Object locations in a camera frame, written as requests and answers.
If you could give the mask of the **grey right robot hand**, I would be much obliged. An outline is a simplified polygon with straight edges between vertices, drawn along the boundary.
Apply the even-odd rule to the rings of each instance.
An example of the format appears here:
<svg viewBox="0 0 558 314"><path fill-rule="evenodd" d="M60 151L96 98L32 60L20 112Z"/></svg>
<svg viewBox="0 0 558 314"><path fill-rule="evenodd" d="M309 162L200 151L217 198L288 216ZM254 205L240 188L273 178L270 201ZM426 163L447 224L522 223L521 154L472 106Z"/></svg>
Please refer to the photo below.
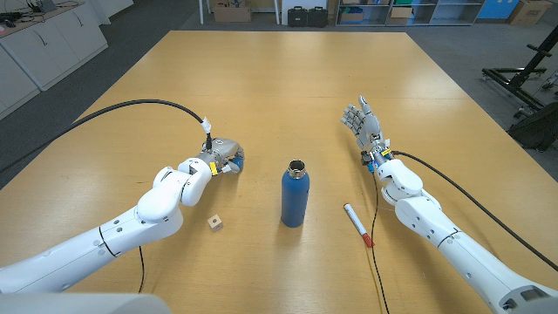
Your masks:
<svg viewBox="0 0 558 314"><path fill-rule="evenodd" d="M340 121L355 135L361 150L370 152L378 147L388 148L390 140L384 137L379 119L363 95L358 97L358 103L359 107L349 104Z"/></svg>

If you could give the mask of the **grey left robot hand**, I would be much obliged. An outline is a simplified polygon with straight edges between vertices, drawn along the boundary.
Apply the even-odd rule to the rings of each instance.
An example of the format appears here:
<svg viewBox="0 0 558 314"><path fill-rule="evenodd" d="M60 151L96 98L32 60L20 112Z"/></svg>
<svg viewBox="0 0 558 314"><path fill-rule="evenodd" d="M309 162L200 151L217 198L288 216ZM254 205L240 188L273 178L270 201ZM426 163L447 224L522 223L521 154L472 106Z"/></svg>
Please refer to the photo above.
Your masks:
<svg viewBox="0 0 558 314"><path fill-rule="evenodd" d="M197 157L209 165L212 175L237 174L243 170L244 151L234 140L213 138L210 144L206 142L202 145Z"/></svg>

